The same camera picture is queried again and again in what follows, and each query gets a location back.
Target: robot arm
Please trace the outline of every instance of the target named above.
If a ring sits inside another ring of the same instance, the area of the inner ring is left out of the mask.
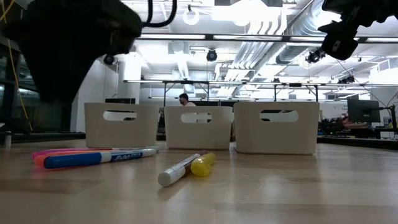
[[[339,59],[348,59],[358,46],[354,40],[359,26],[370,27],[374,21],[383,23],[390,16],[398,18],[396,0],[325,0],[322,9],[341,15],[341,22],[319,27],[327,33],[322,50]]]
[[[4,35],[14,40],[30,69],[40,99],[71,103],[93,62],[102,55],[128,54],[142,28],[151,23],[120,0],[34,0],[20,21],[9,21]]]

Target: wooden table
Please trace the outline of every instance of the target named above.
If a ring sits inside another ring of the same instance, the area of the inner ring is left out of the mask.
[[[193,151],[59,171],[40,170],[31,159],[38,149],[84,145],[0,152],[0,223],[398,223],[392,151],[319,144],[315,156],[216,152],[209,177],[191,175],[166,189],[157,175]]]

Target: marker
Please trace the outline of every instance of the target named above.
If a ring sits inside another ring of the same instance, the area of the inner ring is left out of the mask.
[[[135,151],[118,152],[92,152],[84,154],[66,155],[66,156],[41,156],[43,159],[42,167],[46,169],[59,169],[76,166],[92,166],[105,162],[118,162],[143,157],[153,156],[155,149],[141,149]]]
[[[151,146],[151,147],[132,147],[132,148],[80,148],[80,149],[48,149],[48,150],[43,150],[39,152],[33,152],[33,159],[35,159],[36,156],[41,156],[41,155],[47,155],[49,153],[53,152],[74,152],[74,151],[120,151],[120,150],[140,150],[140,149],[156,149],[157,152],[160,151],[159,146]]]
[[[210,174],[211,167],[216,160],[214,153],[203,155],[191,163],[191,172],[199,177],[205,177]]]
[[[33,161],[35,163],[35,165],[44,168],[44,160],[47,157],[50,156],[67,156],[67,155],[76,155],[76,154],[86,154],[86,153],[94,153],[94,152],[99,152],[99,151],[67,151],[67,152],[50,152],[48,154],[42,154],[39,156],[35,156]]]
[[[181,179],[181,177],[183,177],[185,174],[188,174],[190,172],[192,161],[205,154],[207,154],[207,151],[200,151],[199,153],[196,153],[184,159],[178,164],[175,164],[174,166],[159,174],[157,181],[163,187],[168,187],[172,185],[173,183]]]

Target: marker cap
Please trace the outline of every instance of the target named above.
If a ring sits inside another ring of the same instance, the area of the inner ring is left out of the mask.
[[[168,187],[185,175],[184,166],[174,166],[159,174],[157,181],[163,187]]]

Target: blue marker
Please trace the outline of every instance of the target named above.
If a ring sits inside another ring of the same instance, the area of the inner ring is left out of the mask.
[[[66,156],[49,156],[44,159],[44,168],[58,169],[76,166],[92,166],[104,162],[117,162],[153,156],[156,149],[140,149],[134,151],[94,152]]]

